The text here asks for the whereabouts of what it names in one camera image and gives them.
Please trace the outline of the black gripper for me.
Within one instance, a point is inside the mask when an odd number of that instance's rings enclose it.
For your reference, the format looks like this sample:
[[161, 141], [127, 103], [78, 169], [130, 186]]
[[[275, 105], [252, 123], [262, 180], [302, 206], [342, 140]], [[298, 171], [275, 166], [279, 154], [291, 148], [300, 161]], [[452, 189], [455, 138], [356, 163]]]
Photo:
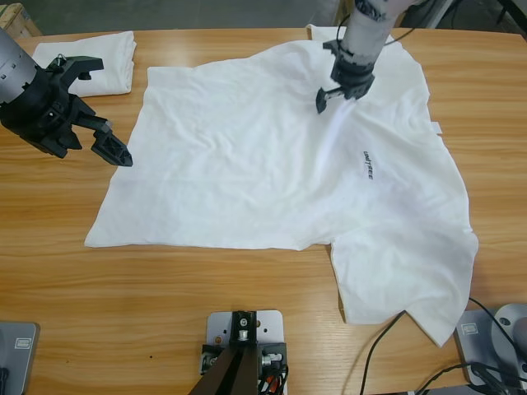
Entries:
[[64, 158], [69, 149], [82, 148], [72, 126], [94, 131], [91, 150], [107, 163], [132, 167], [127, 146], [110, 131], [105, 118], [78, 96], [68, 92], [77, 78], [87, 80], [102, 65], [50, 65], [36, 68], [35, 78], [25, 84], [11, 103], [1, 104], [1, 124], [44, 153]]
[[343, 53], [337, 54], [330, 76], [338, 87], [329, 91], [319, 88], [315, 98], [317, 113], [322, 114], [328, 101], [334, 97], [343, 95], [346, 100], [362, 98], [375, 80], [373, 70], [373, 63], [357, 64], [349, 62]]

